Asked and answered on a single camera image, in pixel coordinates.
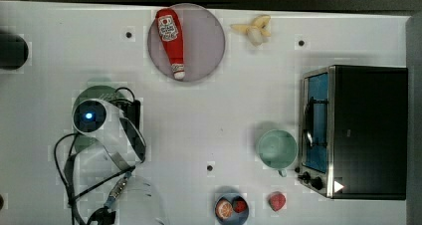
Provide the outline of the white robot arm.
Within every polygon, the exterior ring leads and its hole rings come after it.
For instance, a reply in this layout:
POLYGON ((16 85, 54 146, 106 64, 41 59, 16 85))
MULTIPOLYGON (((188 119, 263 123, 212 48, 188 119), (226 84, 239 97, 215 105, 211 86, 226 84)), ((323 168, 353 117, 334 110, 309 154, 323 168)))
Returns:
POLYGON ((78 224, 168 225, 157 190, 135 173, 145 162, 146 144, 123 111, 104 100, 84 100, 74 108, 73 126, 94 141, 65 166, 78 224))

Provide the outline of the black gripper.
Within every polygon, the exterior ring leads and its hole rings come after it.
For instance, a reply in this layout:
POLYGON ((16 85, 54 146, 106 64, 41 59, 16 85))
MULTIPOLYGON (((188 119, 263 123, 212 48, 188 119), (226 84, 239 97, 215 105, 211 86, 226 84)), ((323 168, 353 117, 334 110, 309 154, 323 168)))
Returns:
POLYGON ((120 108, 123 110, 124 115, 135 125, 137 129, 140 129, 140 107, 141 102, 135 100, 134 102, 123 102, 120 104, 120 108))

